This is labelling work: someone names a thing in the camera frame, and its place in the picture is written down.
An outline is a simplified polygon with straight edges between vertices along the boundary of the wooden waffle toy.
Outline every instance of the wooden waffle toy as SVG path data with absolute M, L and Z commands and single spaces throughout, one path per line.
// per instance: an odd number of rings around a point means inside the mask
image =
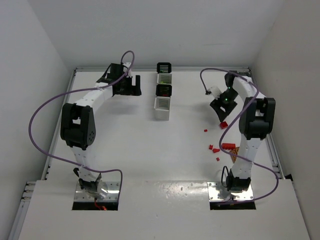
M 235 149 L 230 151 L 230 153 L 236 154 L 236 155 L 238 155 L 238 152 L 239 152 L 239 147 L 236 147 Z M 236 156 L 231 156 L 231 159 L 232 159 L 232 162 L 235 163 L 235 161 L 237 160 L 237 157 Z

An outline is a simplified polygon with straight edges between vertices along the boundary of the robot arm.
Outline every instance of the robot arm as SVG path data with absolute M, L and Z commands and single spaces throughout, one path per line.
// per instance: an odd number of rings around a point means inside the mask
M 218 97 L 210 105 L 218 114 L 221 122 L 237 105 L 234 100 L 238 94 L 245 106 L 257 93 L 255 87 L 249 84 L 251 81 L 249 77 L 245 81 L 228 73 L 225 76 L 227 90 L 224 93 L 219 92 L 216 88 L 211 90 L 212 94 L 218 95 Z M 228 191 L 242 192 L 249 188 L 251 169 L 258 148 L 273 128 L 275 107 L 276 101 L 274 98 L 268 98 L 259 93 L 253 103 L 240 117 L 239 131 L 241 133 L 241 142 L 238 155 L 251 162 L 239 157 L 237 158 L 226 178 Z
M 129 68 L 131 63 L 110 65 L 110 73 L 101 77 L 94 85 L 97 90 L 88 92 L 75 103 L 65 103 L 62 107 L 60 136 L 72 150 L 76 161 L 84 167 L 94 168 L 96 138 L 95 114 L 103 103 L 114 95 L 140 96 L 140 76 L 135 76 L 135 85 L 131 71 L 126 78 L 111 87 L 102 88 L 116 81 Z M 94 197 L 99 197 L 101 174 L 83 167 L 75 168 L 82 189 Z

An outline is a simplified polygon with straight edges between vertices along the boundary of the gray wall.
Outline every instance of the gray wall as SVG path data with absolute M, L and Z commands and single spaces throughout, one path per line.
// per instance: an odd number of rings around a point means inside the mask
M 287 0 L 253 66 L 258 86 L 276 99 L 273 136 L 312 239 L 320 236 L 319 12 L 319 0 Z
M 37 180 L 46 157 L 31 144 L 32 113 L 66 90 L 67 70 L 27 0 L 0 1 L 0 239 L 7 239 L 26 181 Z M 48 150 L 62 99 L 36 119 L 36 141 Z
M 249 66 L 284 0 L 28 0 L 64 62 Z

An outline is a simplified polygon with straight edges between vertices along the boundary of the red block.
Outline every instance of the red block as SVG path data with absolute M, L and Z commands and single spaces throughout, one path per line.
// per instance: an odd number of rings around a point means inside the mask
M 234 143 L 222 143 L 221 146 L 225 150 L 233 150 L 236 148 L 236 144 L 234 144 Z
M 226 121 L 223 121 L 220 123 L 220 128 L 221 129 L 226 129 L 228 127 L 228 123 Z

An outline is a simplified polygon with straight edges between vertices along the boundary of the white table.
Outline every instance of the white table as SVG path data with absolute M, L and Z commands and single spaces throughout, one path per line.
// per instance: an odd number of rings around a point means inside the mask
M 205 95 L 199 71 L 174 71 L 169 121 L 154 119 L 157 73 L 141 75 L 142 96 L 115 96 L 95 116 L 96 168 L 121 169 L 123 187 L 118 211 L 72 210 L 77 177 L 74 165 L 58 160 L 50 164 L 47 180 L 38 181 L 20 234 L 35 239 L 181 239 L 181 240 L 306 240 L 305 223 L 290 180 L 280 180 L 278 190 L 256 202 L 256 210 L 210 210 L 207 181 L 219 181 L 224 165 L 232 161 L 218 148 L 223 131 L 212 97 Z M 72 90 L 88 88 L 101 72 L 77 72 Z M 204 73 L 207 86 L 226 88 L 224 73 Z M 84 92 L 70 96 L 73 103 Z M 237 97 L 230 123 L 243 102 Z M 240 144 L 238 125 L 224 142 Z M 74 160 L 59 137 L 53 154 Z M 263 142 L 256 162 L 272 167 Z M 104 174 L 106 181 L 119 181 L 119 173 Z M 272 173 L 254 166 L 255 197 L 275 185 Z

